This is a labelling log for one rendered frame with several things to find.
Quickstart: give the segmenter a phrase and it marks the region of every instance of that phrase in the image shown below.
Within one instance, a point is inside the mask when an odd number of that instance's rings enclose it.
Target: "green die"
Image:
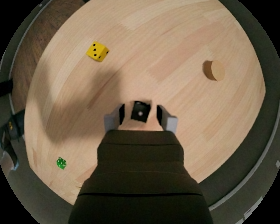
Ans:
[[[67,166],[67,161],[65,161],[63,158],[59,157],[58,160],[56,161],[57,166],[60,169],[64,169]]]

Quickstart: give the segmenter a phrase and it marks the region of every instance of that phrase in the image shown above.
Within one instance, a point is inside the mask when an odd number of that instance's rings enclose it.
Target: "yellow object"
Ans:
[[[10,130],[13,130],[12,122],[9,122],[9,127],[10,127]]]
[[[86,54],[94,60],[101,62],[107,56],[108,52],[109,49],[106,46],[94,41]]]

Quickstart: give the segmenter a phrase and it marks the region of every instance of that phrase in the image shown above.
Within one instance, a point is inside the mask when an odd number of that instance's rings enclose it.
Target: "die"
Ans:
[[[97,41],[94,41],[91,47],[86,52],[86,54],[92,59],[102,62],[104,58],[107,56],[108,52],[109,49],[106,46],[100,44]]]
[[[67,161],[59,157],[58,160],[56,161],[56,164],[60,169],[64,169],[67,166]]]

